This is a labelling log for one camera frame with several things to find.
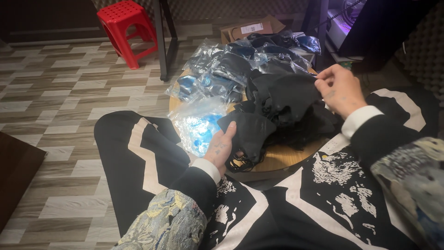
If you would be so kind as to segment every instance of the white fabric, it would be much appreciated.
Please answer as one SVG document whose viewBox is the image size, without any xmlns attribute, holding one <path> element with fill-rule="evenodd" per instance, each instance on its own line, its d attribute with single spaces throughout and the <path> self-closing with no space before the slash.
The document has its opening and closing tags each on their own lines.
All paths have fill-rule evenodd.
<svg viewBox="0 0 444 250">
<path fill-rule="evenodd" d="M 219 173 L 219 170 L 216 168 L 216 166 L 208 160 L 205 160 L 204 158 L 196 159 L 191 166 L 202 169 L 213 179 L 215 184 L 218 184 L 221 180 L 221 174 Z"/>
<path fill-rule="evenodd" d="M 355 110 L 353 113 L 347 117 L 344 124 L 342 125 L 342 133 L 350 139 L 353 134 L 370 118 L 382 115 L 383 113 L 377 109 L 375 106 L 365 106 Z"/>
</svg>

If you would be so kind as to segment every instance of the stool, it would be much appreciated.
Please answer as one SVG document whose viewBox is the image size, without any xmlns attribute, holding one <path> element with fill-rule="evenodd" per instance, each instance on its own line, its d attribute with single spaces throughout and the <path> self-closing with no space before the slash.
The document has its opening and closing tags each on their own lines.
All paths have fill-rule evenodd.
<svg viewBox="0 0 444 250">
<path fill-rule="evenodd" d="M 145 9 L 131 0 L 121 1 L 104 7 L 97 16 L 105 29 L 112 46 L 118 55 L 123 57 L 130 69 L 138 69 L 137 60 L 157 50 L 156 33 Z M 126 35 L 127 28 L 134 24 L 136 31 Z M 140 36 L 142 40 L 154 41 L 154 46 L 134 55 L 128 39 Z"/>
</svg>

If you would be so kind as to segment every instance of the tattooed hand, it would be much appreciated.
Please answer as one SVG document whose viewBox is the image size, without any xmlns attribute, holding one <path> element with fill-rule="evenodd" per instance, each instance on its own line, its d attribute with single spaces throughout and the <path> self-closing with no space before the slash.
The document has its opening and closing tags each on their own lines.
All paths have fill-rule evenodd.
<svg viewBox="0 0 444 250">
<path fill-rule="evenodd" d="M 338 64 L 323 70 L 314 83 L 325 103 L 345 120 L 353 111 L 367 106 L 359 79 Z"/>
<path fill-rule="evenodd" d="M 203 157 L 204 159 L 213 163 L 221 177 L 225 174 L 226 167 L 225 161 L 231 154 L 231 139 L 236 134 L 236 122 L 232 121 L 224 134 L 222 130 L 219 130 L 217 133 L 213 135 L 213 138 L 210 141 L 210 146 Z"/>
</svg>

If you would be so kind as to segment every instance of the patterned jacket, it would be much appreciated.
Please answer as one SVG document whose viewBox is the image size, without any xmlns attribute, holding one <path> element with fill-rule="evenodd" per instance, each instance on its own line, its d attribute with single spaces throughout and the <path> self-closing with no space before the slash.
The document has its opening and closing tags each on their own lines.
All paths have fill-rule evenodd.
<svg viewBox="0 0 444 250">
<path fill-rule="evenodd" d="M 444 250 L 444 141 L 377 115 L 357 129 L 351 146 L 430 246 Z M 216 193 L 214 181 L 190 167 L 153 198 L 113 250 L 197 249 Z"/>
</svg>

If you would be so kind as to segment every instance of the round wooden table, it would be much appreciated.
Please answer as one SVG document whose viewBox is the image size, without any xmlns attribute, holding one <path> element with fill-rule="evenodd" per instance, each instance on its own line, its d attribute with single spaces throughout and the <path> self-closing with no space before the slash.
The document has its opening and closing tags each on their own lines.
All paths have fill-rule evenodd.
<svg viewBox="0 0 444 250">
<path fill-rule="evenodd" d="M 310 68 L 309 70 L 311 73 L 317 74 L 313 69 Z M 189 74 L 189 72 L 186 70 L 182 73 L 180 76 L 185 76 Z M 179 91 L 179 83 L 175 83 L 174 87 L 172 89 L 172 92 Z M 247 98 L 245 94 L 243 95 L 243 101 L 246 101 Z M 170 97 L 170 112 L 177 107 L 179 107 L 182 104 L 182 102 L 176 98 L 171 96 Z M 233 106 L 235 104 L 230 103 L 228 106 L 228 112 L 234 110 Z M 283 145 L 274 145 L 267 148 L 267 151 L 265 153 L 264 161 L 257 164 L 253 168 L 253 172 L 265 172 L 265 171 L 273 171 L 273 170 L 280 170 L 287 168 L 291 165 L 294 165 L 298 162 L 303 161 L 308 156 L 312 155 L 314 152 L 316 152 L 323 144 L 324 139 L 320 139 L 318 141 L 314 141 L 312 143 L 309 143 L 302 151 L 294 150 L 288 146 Z"/>
</svg>

